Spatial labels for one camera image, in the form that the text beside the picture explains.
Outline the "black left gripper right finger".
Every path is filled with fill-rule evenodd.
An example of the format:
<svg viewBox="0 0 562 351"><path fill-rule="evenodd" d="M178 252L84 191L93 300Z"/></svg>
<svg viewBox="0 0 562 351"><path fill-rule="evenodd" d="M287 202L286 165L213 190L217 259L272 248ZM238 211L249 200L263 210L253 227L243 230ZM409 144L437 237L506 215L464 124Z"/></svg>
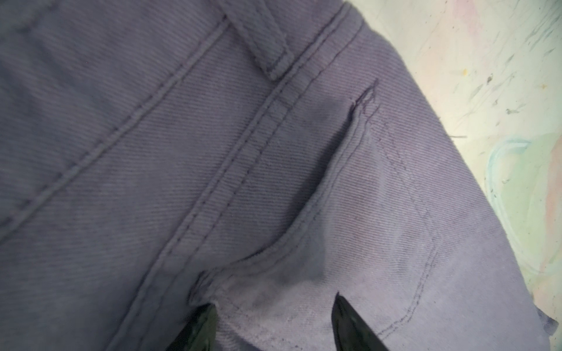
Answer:
<svg viewBox="0 0 562 351"><path fill-rule="evenodd" d="M339 293L335 296L331 319L337 351L388 351L370 326Z"/></svg>

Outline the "purple trousers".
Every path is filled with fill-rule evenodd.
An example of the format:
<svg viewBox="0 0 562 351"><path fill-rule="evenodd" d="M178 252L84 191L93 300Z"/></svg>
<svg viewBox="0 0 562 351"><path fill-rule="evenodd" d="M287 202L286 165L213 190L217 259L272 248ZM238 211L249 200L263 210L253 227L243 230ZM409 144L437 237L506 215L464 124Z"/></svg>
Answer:
<svg viewBox="0 0 562 351"><path fill-rule="evenodd" d="M548 350L560 327L344 1L1 3L1 349Z"/></svg>

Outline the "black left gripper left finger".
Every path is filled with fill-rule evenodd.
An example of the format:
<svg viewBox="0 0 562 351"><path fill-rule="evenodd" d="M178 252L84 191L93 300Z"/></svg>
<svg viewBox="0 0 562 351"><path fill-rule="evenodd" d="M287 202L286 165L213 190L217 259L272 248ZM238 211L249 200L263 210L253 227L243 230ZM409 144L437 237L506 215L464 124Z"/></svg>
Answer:
<svg viewBox="0 0 562 351"><path fill-rule="evenodd" d="M216 331L215 305L200 306L166 351L212 351L215 349Z"/></svg>

